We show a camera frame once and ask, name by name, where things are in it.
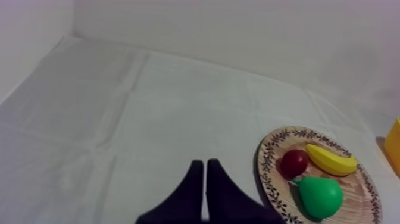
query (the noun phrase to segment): toy pear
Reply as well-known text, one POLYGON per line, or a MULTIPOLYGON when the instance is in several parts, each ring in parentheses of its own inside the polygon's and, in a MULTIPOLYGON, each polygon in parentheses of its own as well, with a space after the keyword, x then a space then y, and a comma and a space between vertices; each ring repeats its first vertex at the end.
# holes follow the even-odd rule
POLYGON ((333 216, 343 203, 342 189, 333 179, 306 176, 293 181, 299 186, 305 210, 312 217, 325 219, 333 216))

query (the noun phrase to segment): apple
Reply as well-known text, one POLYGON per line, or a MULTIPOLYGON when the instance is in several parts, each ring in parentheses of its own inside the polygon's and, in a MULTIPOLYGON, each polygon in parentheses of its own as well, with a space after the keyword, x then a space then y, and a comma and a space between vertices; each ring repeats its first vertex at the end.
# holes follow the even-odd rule
POLYGON ((303 150, 287 151, 280 162, 282 175, 287 179, 293 179, 302 174, 307 168, 308 155, 303 150))

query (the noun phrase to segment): yellow banana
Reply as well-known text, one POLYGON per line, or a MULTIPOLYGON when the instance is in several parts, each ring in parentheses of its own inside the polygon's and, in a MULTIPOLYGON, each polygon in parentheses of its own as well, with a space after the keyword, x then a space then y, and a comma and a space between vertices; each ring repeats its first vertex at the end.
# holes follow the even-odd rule
POLYGON ((354 156, 340 157, 319 146, 307 144, 305 146, 310 159, 321 169, 336 176, 346 176, 357 168, 354 156))

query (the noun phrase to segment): white tablecloth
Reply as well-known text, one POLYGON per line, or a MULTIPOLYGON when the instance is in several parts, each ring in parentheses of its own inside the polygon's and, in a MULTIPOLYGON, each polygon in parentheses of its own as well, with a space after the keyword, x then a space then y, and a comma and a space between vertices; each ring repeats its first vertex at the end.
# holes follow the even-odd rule
POLYGON ((193 159, 218 158, 261 203, 252 170, 260 140, 305 126, 356 156, 378 188, 383 223, 396 223, 400 180, 377 145, 393 121, 244 71, 69 39, 0 105, 0 222, 133 223, 193 159))

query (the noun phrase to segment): white backdrop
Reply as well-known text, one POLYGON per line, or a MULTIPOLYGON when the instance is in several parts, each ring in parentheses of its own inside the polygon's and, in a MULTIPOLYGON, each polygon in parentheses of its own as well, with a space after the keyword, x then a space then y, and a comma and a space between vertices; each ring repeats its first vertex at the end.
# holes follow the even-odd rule
POLYGON ((400 115, 394 0, 76 0, 79 35, 305 86, 400 115))
POLYGON ((73 0, 0 1, 0 102, 72 31, 73 0))

